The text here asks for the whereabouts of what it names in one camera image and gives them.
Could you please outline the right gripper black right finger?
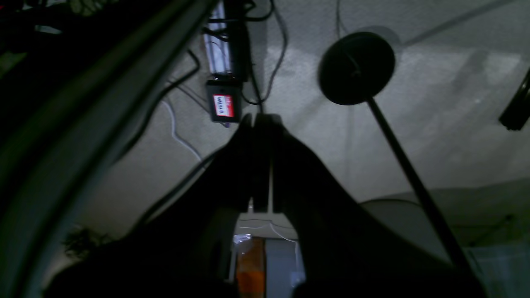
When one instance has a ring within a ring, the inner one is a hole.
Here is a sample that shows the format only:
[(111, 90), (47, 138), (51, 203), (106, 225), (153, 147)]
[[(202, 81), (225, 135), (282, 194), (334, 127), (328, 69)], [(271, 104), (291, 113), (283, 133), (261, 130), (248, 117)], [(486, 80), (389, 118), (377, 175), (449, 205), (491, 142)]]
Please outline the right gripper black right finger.
[(297, 232), (306, 279), (294, 298), (485, 298), (470, 269), (403, 239), (366, 212), (281, 118), (259, 114), (273, 210)]

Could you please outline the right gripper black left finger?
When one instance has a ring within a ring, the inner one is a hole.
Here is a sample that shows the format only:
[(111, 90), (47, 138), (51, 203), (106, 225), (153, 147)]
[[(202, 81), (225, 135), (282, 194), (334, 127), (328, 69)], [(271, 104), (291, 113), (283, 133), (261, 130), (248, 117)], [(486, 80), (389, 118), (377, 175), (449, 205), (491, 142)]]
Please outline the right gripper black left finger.
[(251, 197), (252, 115), (210, 155), (184, 193), (191, 172), (152, 205), (123, 238), (55, 275), (48, 298), (212, 298), (238, 296), (224, 281), (235, 224)]

